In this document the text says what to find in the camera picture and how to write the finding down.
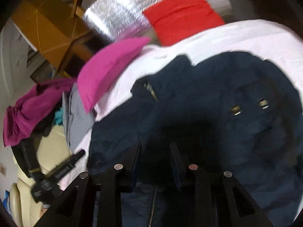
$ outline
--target silver insulation foil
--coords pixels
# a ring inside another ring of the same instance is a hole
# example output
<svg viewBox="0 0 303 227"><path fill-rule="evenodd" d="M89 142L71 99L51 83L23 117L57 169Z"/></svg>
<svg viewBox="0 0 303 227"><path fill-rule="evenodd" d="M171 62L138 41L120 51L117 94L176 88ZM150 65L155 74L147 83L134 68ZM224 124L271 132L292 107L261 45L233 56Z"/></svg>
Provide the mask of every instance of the silver insulation foil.
<svg viewBox="0 0 303 227"><path fill-rule="evenodd" d="M82 19L108 42L140 36L151 29L142 11L162 0L96 0L84 13ZM207 0L224 19L232 22L229 0Z"/></svg>

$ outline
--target pink cloth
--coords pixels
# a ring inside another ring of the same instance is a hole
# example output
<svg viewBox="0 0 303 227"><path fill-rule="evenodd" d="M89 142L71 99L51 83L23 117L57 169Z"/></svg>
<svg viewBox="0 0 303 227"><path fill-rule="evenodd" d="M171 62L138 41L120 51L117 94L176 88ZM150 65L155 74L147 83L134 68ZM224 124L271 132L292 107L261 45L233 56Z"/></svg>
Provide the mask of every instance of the pink cloth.
<svg viewBox="0 0 303 227"><path fill-rule="evenodd" d="M14 107L8 107L3 122L4 146L15 146L28 138L62 99L62 92L71 91L74 82L75 79L64 78L37 84L19 98Z"/></svg>
<svg viewBox="0 0 303 227"><path fill-rule="evenodd" d="M149 40L148 37L137 37L112 43L97 52L83 66L77 84L87 113Z"/></svg>

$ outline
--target metal pin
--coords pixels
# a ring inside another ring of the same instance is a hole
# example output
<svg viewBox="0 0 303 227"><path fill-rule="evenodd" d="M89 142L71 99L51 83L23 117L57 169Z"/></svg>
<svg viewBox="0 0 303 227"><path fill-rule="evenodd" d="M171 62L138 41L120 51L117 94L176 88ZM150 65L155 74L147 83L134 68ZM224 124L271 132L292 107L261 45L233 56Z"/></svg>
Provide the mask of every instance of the metal pin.
<svg viewBox="0 0 303 227"><path fill-rule="evenodd" d="M80 177L81 179L87 178L87 177L88 177L88 172L82 172L82 173L80 173L79 177Z"/></svg>
<svg viewBox="0 0 303 227"><path fill-rule="evenodd" d="M121 170L123 168L123 165L122 164L115 164L114 165L114 169L115 170Z"/></svg>
<svg viewBox="0 0 303 227"><path fill-rule="evenodd" d="M191 165L188 166L188 168L195 171L195 170L198 169L198 166L196 164L191 164Z"/></svg>
<svg viewBox="0 0 303 227"><path fill-rule="evenodd" d="M229 171L225 171L225 172L223 173L223 175L224 175L225 177L228 177L228 178L232 177L232 173L229 172Z"/></svg>

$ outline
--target red cushion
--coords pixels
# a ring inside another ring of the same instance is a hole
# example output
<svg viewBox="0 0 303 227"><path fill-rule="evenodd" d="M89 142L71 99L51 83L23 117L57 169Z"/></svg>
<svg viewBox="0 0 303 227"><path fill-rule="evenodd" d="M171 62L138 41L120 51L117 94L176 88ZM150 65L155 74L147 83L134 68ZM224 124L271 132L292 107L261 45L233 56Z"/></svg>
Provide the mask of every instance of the red cushion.
<svg viewBox="0 0 303 227"><path fill-rule="evenodd" d="M225 24L206 0L163 0L147 8L143 14L163 46Z"/></svg>

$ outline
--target zipper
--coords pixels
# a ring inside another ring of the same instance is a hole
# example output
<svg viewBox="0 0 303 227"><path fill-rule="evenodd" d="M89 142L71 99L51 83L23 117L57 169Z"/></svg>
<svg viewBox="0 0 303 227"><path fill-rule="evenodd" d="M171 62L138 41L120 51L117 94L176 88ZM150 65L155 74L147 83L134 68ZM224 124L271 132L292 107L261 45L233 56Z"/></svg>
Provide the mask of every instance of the zipper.
<svg viewBox="0 0 303 227"><path fill-rule="evenodd" d="M151 93L151 96L154 98L156 102L159 102L158 97L156 96L156 93L149 82L144 84L144 88L146 88L147 91Z"/></svg>
<svg viewBox="0 0 303 227"><path fill-rule="evenodd" d="M154 195L153 195L152 204L151 204L151 215L149 217L148 227L151 227L151 225L152 225L152 218L154 216L155 200L156 200L157 191L158 191L158 186L156 186L154 189Z"/></svg>

